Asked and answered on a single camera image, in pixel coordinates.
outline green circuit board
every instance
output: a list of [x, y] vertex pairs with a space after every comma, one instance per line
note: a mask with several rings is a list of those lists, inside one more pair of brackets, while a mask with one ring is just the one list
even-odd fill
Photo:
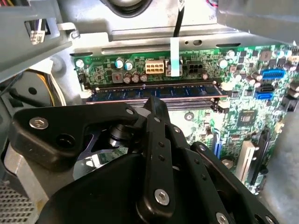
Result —
[[[229, 91], [232, 94], [225, 98], [220, 98], [229, 104], [229, 111], [222, 113], [214, 109], [192, 108], [190, 110], [169, 111], [171, 122], [177, 125], [187, 138], [188, 143], [201, 141], [212, 148], [213, 135], [207, 130], [219, 130], [221, 133], [221, 158], [230, 158], [233, 162], [231, 170], [234, 172], [238, 157], [244, 140], [257, 142], [261, 131], [268, 127], [271, 130], [271, 140], [267, 154], [263, 163], [267, 165], [275, 148], [275, 142], [283, 127], [283, 119], [288, 108], [282, 106], [282, 101], [287, 96], [289, 85], [292, 82], [299, 81], [298, 69], [286, 69], [285, 64], [291, 64], [292, 67], [298, 66], [298, 49], [293, 46], [271, 45], [259, 47], [241, 47], [229, 49], [209, 49], [181, 51], [180, 61], [182, 64], [182, 75], [180, 77], [168, 77], [163, 74], [148, 74], [147, 83], [152, 81], [169, 80], [191, 80], [202, 79], [203, 70], [209, 75], [209, 79], [220, 78], [225, 83], [225, 88], [232, 86]], [[130, 73], [142, 73], [146, 70], [147, 60], [170, 60], [170, 52], [141, 53], [131, 55], [116, 56], [86, 56], [75, 57], [74, 62], [82, 60], [84, 66], [76, 66], [79, 79], [86, 88], [100, 88], [103, 85], [114, 85], [111, 78], [113, 72], [119, 72], [124, 75], [125, 69], [117, 70], [115, 61], [122, 58], [123, 61], [133, 62], [133, 68]], [[219, 60], [225, 59], [228, 65], [221, 68]], [[201, 64], [198, 72], [190, 73], [189, 65], [193, 62]], [[271, 99], [257, 99], [255, 96], [256, 87], [246, 80], [253, 72], [261, 73], [263, 70], [279, 69], [284, 70], [282, 78], [272, 78], [262, 80], [262, 85], [273, 87]], [[91, 97], [88, 101], [93, 103], [101, 100], [101, 96]], [[114, 154], [103, 154], [100, 157], [102, 164], [125, 153], [125, 149], [120, 149]], [[263, 175], [259, 175], [255, 186], [247, 187], [255, 191], [263, 180]]]

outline blue pcie slot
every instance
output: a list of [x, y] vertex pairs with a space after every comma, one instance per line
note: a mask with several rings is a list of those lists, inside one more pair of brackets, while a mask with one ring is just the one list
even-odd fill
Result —
[[261, 71], [263, 79], [275, 79], [283, 78], [285, 76], [285, 70], [283, 69], [268, 69]]
[[214, 139], [213, 139], [213, 153], [217, 156], [218, 159], [220, 159], [220, 153], [222, 150], [222, 139], [221, 139], [221, 133], [214, 129]]
[[254, 98], [260, 100], [272, 100], [273, 96], [273, 92], [255, 92], [254, 94]]

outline yellow cable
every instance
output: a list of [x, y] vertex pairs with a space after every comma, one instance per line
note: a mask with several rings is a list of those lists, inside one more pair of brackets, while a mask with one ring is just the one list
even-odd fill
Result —
[[47, 90], [48, 90], [48, 92], [49, 92], [49, 95], [50, 95], [50, 98], [51, 98], [51, 101], [52, 101], [52, 104], [53, 104], [53, 106], [55, 106], [55, 101], [54, 101], [54, 97], [53, 97], [53, 95], [52, 95], [52, 93], [51, 93], [51, 91], [50, 91], [50, 89], [49, 89], [49, 87], [48, 87], [48, 85], [47, 85], [47, 82], [46, 82], [46, 79], [45, 79], [45, 77], [44, 76], [42, 76], [42, 75], [40, 75], [40, 74], [37, 74], [37, 76], [42, 80], [42, 82], [44, 83], [44, 85], [46, 86], [46, 88], [47, 88]]
[[11, 0], [6, 0], [10, 6], [14, 6], [13, 3], [11, 2]]

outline white pcie slot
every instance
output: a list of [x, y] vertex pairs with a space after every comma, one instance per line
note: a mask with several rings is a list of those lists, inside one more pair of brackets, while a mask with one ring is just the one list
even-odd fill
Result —
[[253, 153], [258, 149], [259, 148], [255, 147], [251, 141], [244, 141], [242, 144], [235, 175], [243, 184], [248, 175]]

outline gray metal panel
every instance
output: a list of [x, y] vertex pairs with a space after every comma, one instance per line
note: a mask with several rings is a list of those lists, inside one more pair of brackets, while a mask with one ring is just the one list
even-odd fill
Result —
[[64, 31], [43, 43], [31, 44], [25, 21], [52, 18], [49, 26], [55, 26], [62, 18], [56, 0], [34, 0], [30, 4], [30, 7], [0, 7], [0, 82], [71, 46]]
[[287, 44], [299, 43], [299, 1], [221, 0], [217, 22]]

